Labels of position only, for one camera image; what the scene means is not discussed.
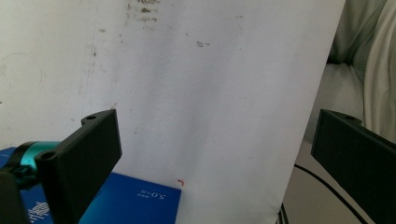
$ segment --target red spot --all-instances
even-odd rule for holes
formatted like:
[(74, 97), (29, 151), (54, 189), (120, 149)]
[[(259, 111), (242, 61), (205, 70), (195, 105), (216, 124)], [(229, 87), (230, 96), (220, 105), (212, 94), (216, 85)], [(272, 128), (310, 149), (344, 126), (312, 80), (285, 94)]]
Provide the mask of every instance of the red spot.
[(178, 180), (177, 182), (179, 182), (181, 184), (181, 187), (184, 187), (184, 180)]

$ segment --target blue box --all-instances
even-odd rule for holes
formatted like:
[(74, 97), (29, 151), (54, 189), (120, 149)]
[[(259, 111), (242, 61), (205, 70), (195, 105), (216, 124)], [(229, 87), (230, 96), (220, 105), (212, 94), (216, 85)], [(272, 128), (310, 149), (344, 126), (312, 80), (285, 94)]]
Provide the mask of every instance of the blue box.
[[(14, 149), (0, 150), (0, 167), (6, 164)], [(180, 193), (180, 189), (111, 173), (79, 223), (175, 223)], [(31, 223), (52, 223), (40, 185), (21, 190), (21, 196)]]

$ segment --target teal object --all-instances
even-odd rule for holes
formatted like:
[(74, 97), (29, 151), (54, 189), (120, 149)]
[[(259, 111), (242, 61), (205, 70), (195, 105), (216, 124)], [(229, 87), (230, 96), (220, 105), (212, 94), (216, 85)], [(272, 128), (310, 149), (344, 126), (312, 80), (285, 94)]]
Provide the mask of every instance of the teal object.
[(36, 142), (32, 144), (21, 159), (21, 165), (29, 165), (33, 170), (37, 171), (35, 166), (35, 156), (47, 150), (51, 150), (59, 145), (60, 142)]

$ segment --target blue book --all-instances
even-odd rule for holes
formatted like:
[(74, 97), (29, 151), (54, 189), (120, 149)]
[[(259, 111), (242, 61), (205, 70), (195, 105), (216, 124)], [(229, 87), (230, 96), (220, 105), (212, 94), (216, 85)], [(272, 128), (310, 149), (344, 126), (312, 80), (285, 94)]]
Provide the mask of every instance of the blue book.
[[(0, 167), (6, 164), (14, 149), (0, 150)], [(180, 193), (180, 189), (111, 173), (79, 223), (175, 223)], [(21, 196), (31, 223), (52, 223), (40, 185), (22, 190)]]

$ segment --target white board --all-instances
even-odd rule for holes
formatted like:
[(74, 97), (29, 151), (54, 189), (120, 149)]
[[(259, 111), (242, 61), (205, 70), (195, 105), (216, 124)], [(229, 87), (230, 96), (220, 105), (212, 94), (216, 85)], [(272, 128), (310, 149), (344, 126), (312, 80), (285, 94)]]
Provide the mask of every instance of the white board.
[(0, 147), (114, 107), (116, 171), (182, 189), (177, 223), (274, 223), (343, 4), (2, 1)]

